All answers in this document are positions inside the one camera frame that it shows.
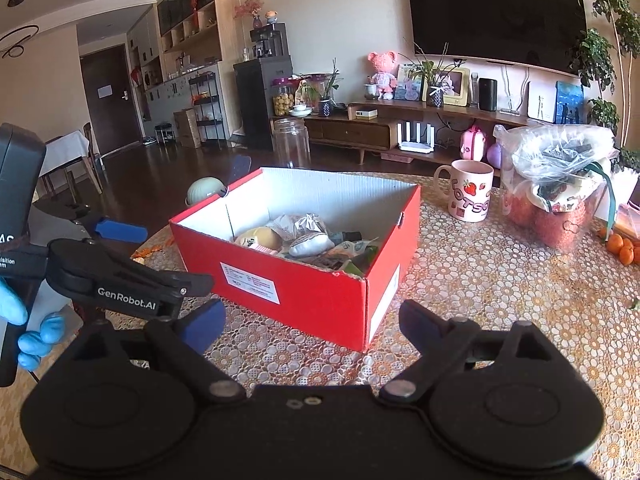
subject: ceiling light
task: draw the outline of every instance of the ceiling light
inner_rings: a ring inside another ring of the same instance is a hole
[[[9,0],[6,4],[7,7],[17,7],[18,5],[20,5],[24,0]]]

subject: blue glove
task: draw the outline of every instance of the blue glove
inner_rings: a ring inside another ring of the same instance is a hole
[[[5,280],[0,278],[0,317],[12,325],[27,323],[27,309]],[[40,359],[51,352],[53,345],[65,335],[65,319],[59,312],[48,314],[40,324],[39,332],[25,332],[18,338],[18,364],[33,372]]]

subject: patterned vase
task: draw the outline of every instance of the patterned vase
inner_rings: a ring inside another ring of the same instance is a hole
[[[331,114],[331,99],[318,101],[318,115],[328,117]]]
[[[442,108],[444,105],[444,94],[439,86],[430,86],[427,90],[427,106]]]

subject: purple ball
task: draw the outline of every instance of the purple ball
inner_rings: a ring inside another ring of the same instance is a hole
[[[494,168],[500,169],[500,163],[502,161],[502,152],[500,151],[500,144],[492,144],[489,149],[486,150],[486,160],[489,161]]]

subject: dark brown door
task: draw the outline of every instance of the dark brown door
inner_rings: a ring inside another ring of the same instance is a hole
[[[124,45],[80,58],[95,140],[105,155],[142,138]]]

